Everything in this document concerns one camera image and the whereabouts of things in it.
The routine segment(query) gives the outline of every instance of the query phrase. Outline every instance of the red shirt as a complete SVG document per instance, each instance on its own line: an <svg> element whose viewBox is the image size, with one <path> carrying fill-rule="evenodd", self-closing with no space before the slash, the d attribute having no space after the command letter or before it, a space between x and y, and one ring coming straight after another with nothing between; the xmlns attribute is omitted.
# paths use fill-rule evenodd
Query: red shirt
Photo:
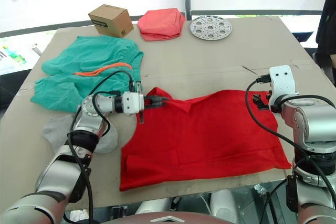
<svg viewBox="0 0 336 224"><path fill-rule="evenodd" d="M264 91L250 92L252 95ZM121 185L125 191L164 181L219 178L289 169L279 139L260 128L250 117L244 91L223 90L186 101L174 100L154 88L148 95L171 100L145 109L144 124L121 150ZM268 110L252 111L260 122L277 130Z"/></svg>

